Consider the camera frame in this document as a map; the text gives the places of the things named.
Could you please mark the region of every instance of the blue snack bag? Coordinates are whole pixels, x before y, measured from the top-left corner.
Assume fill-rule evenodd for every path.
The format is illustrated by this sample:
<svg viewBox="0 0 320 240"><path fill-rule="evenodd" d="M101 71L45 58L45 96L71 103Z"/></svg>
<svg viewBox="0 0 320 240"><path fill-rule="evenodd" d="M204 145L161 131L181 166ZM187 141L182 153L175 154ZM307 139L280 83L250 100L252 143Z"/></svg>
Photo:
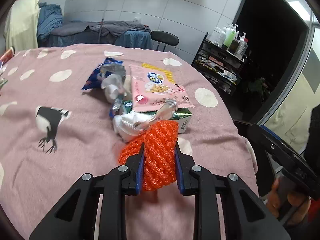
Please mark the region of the blue snack bag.
<svg viewBox="0 0 320 240"><path fill-rule="evenodd" d="M122 61L107 57L103 63L99 64L98 67L93 70L87 82L84 84L82 90L87 90L90 88L100 88L101 82L107 76L111 75L114 72L115 68L119 68L120 66L123 67L122 63Z"/></svg>

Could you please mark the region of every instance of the pink snack bag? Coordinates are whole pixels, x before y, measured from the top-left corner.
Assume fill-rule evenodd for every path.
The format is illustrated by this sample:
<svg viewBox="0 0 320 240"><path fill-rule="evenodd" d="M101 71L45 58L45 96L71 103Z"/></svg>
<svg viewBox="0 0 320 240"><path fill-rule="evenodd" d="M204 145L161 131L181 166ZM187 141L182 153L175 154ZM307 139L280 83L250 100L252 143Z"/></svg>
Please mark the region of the pink snack bag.
<svg viewBox="0 0 320 240"><path fill-rule="evenodd" d="M178 108L194 107L183 86L172 84L165 73L130 64L133 110L159 110L165 100L175 99Z"/></svg>

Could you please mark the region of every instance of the human hand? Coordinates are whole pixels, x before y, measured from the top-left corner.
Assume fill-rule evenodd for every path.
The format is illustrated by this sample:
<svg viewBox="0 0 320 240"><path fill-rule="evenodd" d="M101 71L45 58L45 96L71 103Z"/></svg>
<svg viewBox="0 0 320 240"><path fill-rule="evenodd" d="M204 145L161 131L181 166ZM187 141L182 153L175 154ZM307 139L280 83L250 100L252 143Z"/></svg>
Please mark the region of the human hand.
<svg viewBox="0 0 320 240"><path fill-rule="evenodd" d="M266 207L268 208L268 210L276 218L278 218L278 216L279 216L279 209L280 209L280 198L277 193L278 187L279 187L279 179L276 179L271 187L271 191L268 194L268 202L266 204ZM298 207L301 205L302 202L304 202L301 205L301 207L295 212L295 214L293 214L291 219L287 222L288 226L297 225L298 223L300 223L304 219L304 217L308 213L308 210L309 210L310 204L311 204L311 200L308 199L307 201L305 201L306 198L307 197L305 195L298 193L298 192L295 192L295 191L291 191L288 193L287 199L292 206Z"/></svg>

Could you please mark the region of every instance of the blue towel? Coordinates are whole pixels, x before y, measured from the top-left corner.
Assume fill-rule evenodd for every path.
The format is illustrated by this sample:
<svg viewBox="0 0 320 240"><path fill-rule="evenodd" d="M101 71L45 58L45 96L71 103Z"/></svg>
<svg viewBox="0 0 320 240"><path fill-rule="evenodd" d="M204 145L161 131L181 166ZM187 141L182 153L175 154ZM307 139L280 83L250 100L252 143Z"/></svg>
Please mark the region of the blue towel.
<svg viewBox="0 0 320 240"><path fill-rule="evenodd" d="M45 41L53 29L63 25L62 12L57 4L39 3L39 7L37 39Z"/></svg>

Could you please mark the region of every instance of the gray blanket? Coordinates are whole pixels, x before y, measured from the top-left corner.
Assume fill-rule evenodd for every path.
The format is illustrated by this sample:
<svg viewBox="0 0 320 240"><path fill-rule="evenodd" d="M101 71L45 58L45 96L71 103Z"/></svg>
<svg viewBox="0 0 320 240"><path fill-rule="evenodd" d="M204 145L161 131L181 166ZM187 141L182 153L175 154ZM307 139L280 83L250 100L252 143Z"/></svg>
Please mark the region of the gray blanket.
<svg viewBox="0 0 320 240"><path fill-rule="evenodd" d="M99 33L100 23L98 22L71 22L63 27L54 29L51 34L57 36L69 36L91 30ZM150 28L143 24L132 21L105 21L102 26L102 37L106 37L109 44L113 44L118 36L128 30L137 30L151 33Z"/></svg>

